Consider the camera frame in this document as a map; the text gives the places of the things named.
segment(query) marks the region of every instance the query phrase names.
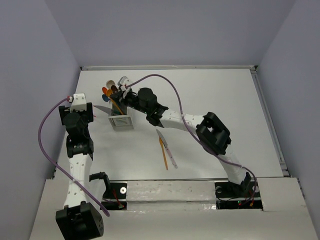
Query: pen holder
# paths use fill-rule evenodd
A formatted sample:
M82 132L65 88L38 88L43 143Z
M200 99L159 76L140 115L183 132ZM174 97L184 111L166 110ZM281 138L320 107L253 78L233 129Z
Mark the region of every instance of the pen holder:
M120 108L125 113L125 115L115 114L117 113L118 109L112 105L112 115L108 117L113 130L126 131L134 129L132 109L129 107L126 107L125 109L122 109L122 107Z

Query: white table surface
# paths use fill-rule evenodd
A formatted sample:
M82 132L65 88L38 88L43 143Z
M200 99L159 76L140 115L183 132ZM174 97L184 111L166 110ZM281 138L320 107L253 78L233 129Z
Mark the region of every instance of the white table surface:
M152 202L140 210L101 211L99 240L317 240L297 179L259 178L260 209L157 210ZM55 221L66 199L68 180L47 180L30 240L63 240Z
M282 177L279 159L267 126L258 94L248 69L175 69L175 70L100 70L82 71L77 93L85 93L87 102L106 105L102 87L108 80L116 83L122 76L136 81L149 74L162 74L177 88L184 113L205 115L216 113L231 132L232 147L238 160L257 177ZM158 102L179 110L171 86L152 77L132 89L148 87ZM178 169L168 162L165 169L156 127L145 115L133 112L134 129L115 132L108 116L94 109L96 118L89 124L94 142L91 173L106 172L111 180L219 179L227 175L220 163L187 132L158 128L168 142ZM69 170L65 142L58 163ZM65 176L57 171L56 179Z

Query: gray wall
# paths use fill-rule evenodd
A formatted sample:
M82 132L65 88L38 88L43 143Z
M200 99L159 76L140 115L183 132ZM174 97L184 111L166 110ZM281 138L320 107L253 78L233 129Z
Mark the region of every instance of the gray wall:
M320 236L320 1L298 0L258 69L290 173Z
M40 152L38 127L74 92L79 67L43 0L3 1L0 33L0 239L27 240L53 170ZM57 111L44 127L44 146L57 158Z
M294 0L46 0L80 66L257 65Z

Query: knife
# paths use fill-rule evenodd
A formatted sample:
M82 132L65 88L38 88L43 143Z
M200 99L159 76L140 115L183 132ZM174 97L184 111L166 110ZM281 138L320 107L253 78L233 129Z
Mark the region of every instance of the knife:
M112 115L112 109L110 107L101 106L101 105L94 105L94 107L110 116Z
M157 133L157 134L159 135L159 137L161 138L162 143L163 143L163 145L164 145L164 148L165 148L166 152L168 153L168 155L169 155L169 157L170 157L170 160L171 160L171 162L172 162L172 165L177 169L177 168L178 168L178 165L176 164L176 161L175 161L175 159L174 159L174 156L172 156L172 154L171 154L171 152L170 152L170 150L169 150L169 147L168 147L168 144L167 144L167 141L166 141L165 137L162 135L162 133L161 133L158 129L156 129L156 133Z

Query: pencil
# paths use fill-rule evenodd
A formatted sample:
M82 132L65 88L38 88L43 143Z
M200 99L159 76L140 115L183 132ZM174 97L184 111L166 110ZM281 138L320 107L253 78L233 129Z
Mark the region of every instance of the pencil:
M164 149L164 143L162 142L161 138L159 137L159 143L162 148L162 154L163 154L163 159L164 159L164 164L165 164L165 169L168 170L168 164L167 164L167 159L166 159L166 154L165 154L165 149Z

